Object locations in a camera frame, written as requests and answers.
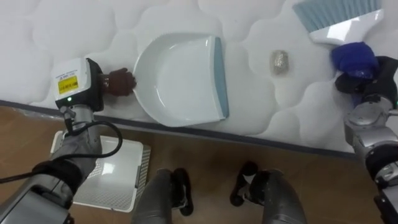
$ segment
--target white plastic basket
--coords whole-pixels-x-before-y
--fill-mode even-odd
[[[51,153],[60,148],[62,136],[62,131],[55,134]],[[103,153],[107,153],[116,147],[118,139],[101,136],[101,143]],[[95,169],[78,189],[73,203],[131,212],[146,184],[149,157],[150,147],[123,139],[118,153],[97,159]]]

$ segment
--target brown glove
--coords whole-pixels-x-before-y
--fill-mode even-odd
[[[101,74],[100,80],[102,92],[113,96],[128,96],[137,85],[136,78],[126,68]]]

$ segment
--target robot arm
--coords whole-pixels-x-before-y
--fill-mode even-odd
[[[67,132],[49,161],[38,164],[31,173],[2,179],[4,183],[30,177],[0,206],[0,223],[73,223],[68,209],[77,189],[95,168],[97,158],[117,153],[123,141],[115,125],[94,121],[93,113],[103,109],[103,93],[128,95],[134,85],[126,69],[103,75],[90,59],[77,58],[54,69],[56,104]],[[114,151],[102,154],[97,125],[107,125],[118,135]]]
[[[356,85],[355,90],[363,95],[361,104],[345,116],[344,123],[346,142],[378,186],[379,195],[374,201],[384,223],[390,224],[398,223],[398,136],[386,122],[398,114],[393,79],[398,60],[388,57],[378,60],[381,64],[378,78],[365,86]]]

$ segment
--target black cable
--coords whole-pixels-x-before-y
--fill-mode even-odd
[[[16,181],[16,180],[22,180],[22,179],[25,179],[25,178],[28,178],[28,177],[32,177],[32,176],[34,176],[36,174],[39,174],[39,173],[40,173],[39,171],[32,171],[32,172],[28,172],[28,173],[25,173],[25,174],[19,174],[19,175],[14,175],[14,176],[11,176],[11,177],[5,177],[5,178],[0,179],[0,184],[4,184],[4,183]]]
[[[110,127],[117,135],[118,137],[118,145],[109,153],[106,154],[101,154],[101,155],[97,155],[97,154],[69,154],[69,155],[64,155],[64,156],[60,156],[58,158],[55,158],[54,160],[60,160],[60,159],[73,159],[73,158],[94,158],[94,159],[103,159],[103,158],[107,158],[109,156],[113,156],[115,155],[117,152],[119,152],[120,148],[122,147],[123,144],[123,137],[122,137],[122,133],[120,132],[119,128],[116,127],[114,124],[107,122],[107,121],[93,121],[91,123],[88,123],[86,125],[84,125],[84,127],[73,131],[72,133],[70,133],[72,136],[77,136],[79,134],[81,134],[83,131],[86,131],[88,128],[92,127],[92,126],[96,126],[96,125],[105,125]],[[5,177],[0,179],[0,184],[4,184],[4,183],[8,183],[8,182],[12,182],[12,181],[16,181],[16,180],[22,180],[28,177],[32,177],[36,174],[41,173],[41,170],[37,170],[37,171],[32,171],[32,172],[28,172],[25,174],[19,174],[19,175],[14,175],[11,177]]]
[[[105,125],[110,127],[117,135],[118,137],[118,145],[109,153],[106,154],[101,154],[101,155],[97,155],[97,154],[69,154],[69,155],[64,155],[64,156],[60,156],[58,158],[55,158],[55,160],[59,160],[59,159],[72,159],[72,158],[97,158],[97,159],[102,159],[102,158],[107,158],[109,156],[113,156],[115,155],[117,152],[119,152],[120,148],[122,147],[123,144],[123,137],[122,137],[122,133],[120,132],[119,128],[116,127],[114,124],[107,122],[107,121],[93,121],[91,123],[86,124],[84,127],[80,128],[79,130],[73,131],[72,135],[79,135],[81,134],[83,131],[86,131],[88,128],[92,127],[92,126],[96,126],[96,125]]]

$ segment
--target quilted mattress surface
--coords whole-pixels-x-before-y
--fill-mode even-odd
[[[343,116],[349,96],[334,87],[330,47],[313,44],[292,10],[296,0],[2,0],[0,100],[56,108],[54,65],[89,57],[104,73],[133,70],[156,37],[199,32],[222,38],[230,117],[193,128],[352,152]],[[398,1],[383,0],[384,21],[367,36],[376,55],[398,57]],[[274,50],[290,70],[273,75]],[[105,98],[102,115],[154,122],[134,95]],[[398,120],[388,125],[398,133]]]

